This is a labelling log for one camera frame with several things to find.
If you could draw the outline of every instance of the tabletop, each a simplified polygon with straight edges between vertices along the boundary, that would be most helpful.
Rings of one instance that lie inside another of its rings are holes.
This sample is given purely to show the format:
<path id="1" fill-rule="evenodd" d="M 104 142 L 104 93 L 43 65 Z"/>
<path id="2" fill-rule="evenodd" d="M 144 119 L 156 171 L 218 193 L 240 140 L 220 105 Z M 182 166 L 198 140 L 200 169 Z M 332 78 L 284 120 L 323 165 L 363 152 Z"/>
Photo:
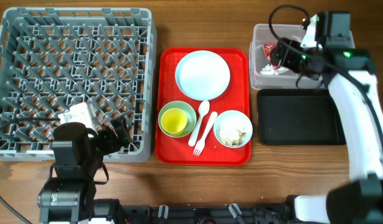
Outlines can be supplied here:
<path id="1" fill-rule="evenodd" d="M 174 46 L 236 47 L 247 55 L 255 24 L 267 23 L 271 11 L 286 2 L 313 14 L 325 10 L 351 12 L 357 48 L 371 51 L 383 109 L 383 1 L 363 0 L 5 0 L 9 7 L 146 7 L 158 32 L 157 68 L 164 50 Z M 300 12 L 285 10 L 274 23 L 300 24 Z M 250 92 L 251 117 L 257 126 L 255 90 Z M 32 223 L 39 219 L 37 195 L 52 162 L 0 162 L 0 194 Z M 251 159 L 242 167 L 168 166 L 152 153 L 147 162 L 107 164 L 110 181 L 97 186 L 95 198 L 118 198 L 122 205 L 226 205 L 282 202 L 287 195 L 325 194 L 348 179 L 346 146 L 263 146 L 252 138 Z M 103 180 L 103 172 L 95 179 Z M 0 204 L 0 223 L 20 223 Z"/>

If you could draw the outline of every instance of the plastic cutlery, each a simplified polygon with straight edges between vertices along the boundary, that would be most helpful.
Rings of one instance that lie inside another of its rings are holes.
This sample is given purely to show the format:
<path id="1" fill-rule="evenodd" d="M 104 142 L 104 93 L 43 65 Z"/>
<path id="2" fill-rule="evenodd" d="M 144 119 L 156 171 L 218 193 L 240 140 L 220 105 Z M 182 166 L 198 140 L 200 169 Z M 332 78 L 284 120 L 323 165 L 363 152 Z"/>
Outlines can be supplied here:
<path id="1" fill-rule="evenodd" d="M 217 118 L 217 112 L 214 111 L 210 114 L 208 123 L 206 124 L 204 134 L 202 135 L 201 139 L 197 142 L 197 145 L 194 148 L 194 152 L 193 152 L 194 155 L 199 156 L 202 150 L 204 150 L 206 136 L 208 135 L 210 129 L 213 127 L 216 118 Z"/>
<path id="2" fill-rule="evenodd" d="M 210 104 L 209 104 L 209 101 L 207 101 L 207 100 L 203 101 L 199 105 L 199 108 L 198 108 L 199 118 L 197 120 L 196 127 L 194 128 L 194 130 L 192 130 L 192 133 L 191 133 L 191 136 L 189 139 L 189 146 L 195 146 L 196 145 L 198 133 L 199 133 L 199 128 L 201 127 L 202 119 L 204 119 L 204 116 L 208 114 L 209 107 L 210 107 Z"/>

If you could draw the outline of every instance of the red tray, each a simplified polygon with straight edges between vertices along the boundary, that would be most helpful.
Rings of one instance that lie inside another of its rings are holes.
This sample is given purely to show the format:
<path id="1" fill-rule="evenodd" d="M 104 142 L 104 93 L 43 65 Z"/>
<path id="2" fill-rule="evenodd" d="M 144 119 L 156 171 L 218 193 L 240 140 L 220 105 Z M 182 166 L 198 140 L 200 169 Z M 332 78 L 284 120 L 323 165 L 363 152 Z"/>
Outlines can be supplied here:
<path id="1" fill-rule="evenodd" d="M 188 53 L 196 50 L 209 50 L 220 55 L 230 68 L 230 83 L 219 97 L 209 100 L 209 113 L 202 120 L 197 140 L 202 136 L 208 122 L 209 115 L 216 111 L 221 114 L 227 110 L 237 110 L 250 118 L 249 108 L 249 82 L 248 58 L 239 49 L 232 48 L 195 48 L 173 47 L 165 50 L 161 56 L 159 69 L 158 107 L 161 108 L 172 101 L 181 100 L 190 104 L 197 113 L 201 101 L 193 100 L 183 94 L 176 85 L 174 73 L 177 64 Z M 176 165 L 204 165 L 204 166 L 241 166 L 251 156 L 251 142 L 238 149 L 229 149 L 216 139 L 211 130 L 206 138 L 204 151 L 199 157 L 192 154 L 194 147 L 188 145 L 190 134 L 183 138 L 171 138 L 165 135 L 156 124 L 155 154 L 156 157 L 167 164 Z"/>

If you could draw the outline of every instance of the clear container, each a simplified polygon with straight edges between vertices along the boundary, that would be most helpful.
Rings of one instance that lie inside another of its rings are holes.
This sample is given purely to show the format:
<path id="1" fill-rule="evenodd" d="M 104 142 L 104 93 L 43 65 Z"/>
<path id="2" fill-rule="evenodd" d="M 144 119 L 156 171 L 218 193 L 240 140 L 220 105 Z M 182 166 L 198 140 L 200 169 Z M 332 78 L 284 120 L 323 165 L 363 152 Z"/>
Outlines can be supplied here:
<path id="1" fill-rule="evenodd" d="M 306 31 L 300 25 L 282 25 L 274 24 L 274 31 L 280 37 L 286 37 L 291 40 L 302 41 Z M 264 88 L 296 88 L 296 80 L 299 75 L 293 73 L 291 70 L 281 73 L 279 75 L 264 75 L 260 71 L 270 63 L 263 52 L 263 44 L 276 44 L 277 40 L 274 38 L 268 24 L 257 24 L 253 29 L 253 40 L 250 44 L 249 50 L 249 66 L 250 66 L 250 80 L 252 88 L 261 90 Z M 307 77 L 302 77 L 299 81 L 299 88 L 317 88 L 321 83 L 320 80 L 312 80 Z"/>

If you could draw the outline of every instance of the green bowl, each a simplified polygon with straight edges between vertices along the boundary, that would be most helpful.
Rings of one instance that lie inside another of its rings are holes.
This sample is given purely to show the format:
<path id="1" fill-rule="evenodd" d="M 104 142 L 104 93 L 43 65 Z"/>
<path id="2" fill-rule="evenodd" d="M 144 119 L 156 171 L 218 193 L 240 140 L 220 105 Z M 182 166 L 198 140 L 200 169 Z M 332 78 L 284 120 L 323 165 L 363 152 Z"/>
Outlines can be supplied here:
<path id="1" fill-rule="evenodd" d="M 167 131 L 165 131 L 162 128 L 162 125 L 161 125 L 162 114 L 164 114 L 167 110 L 172 109 L 172 108 L 177 108 L 177 109 L 183 110 L 183 112 L 187 115 L 186 128 L 184 129 L 184 132 L 179 136 L 170 135 Z M 167 136 L 171 136 L 172 138 L 181 138 L 181 137 L 187 136 L 188 134 L 190 134 L 192 132 L 192 130 L 196 126 L 196 123 L 197 123 L 196 112 L 194 111 L 192 106 L 190 106 L 188 103 L 183 102 L 183 101 L 172 101 L 172 102 L 166 104 L 165 106 L 162 107 L 161 111 L 158 114 L 159 128 L 161 128 L 161 131 L 163 133 L 165 133 Z"/>

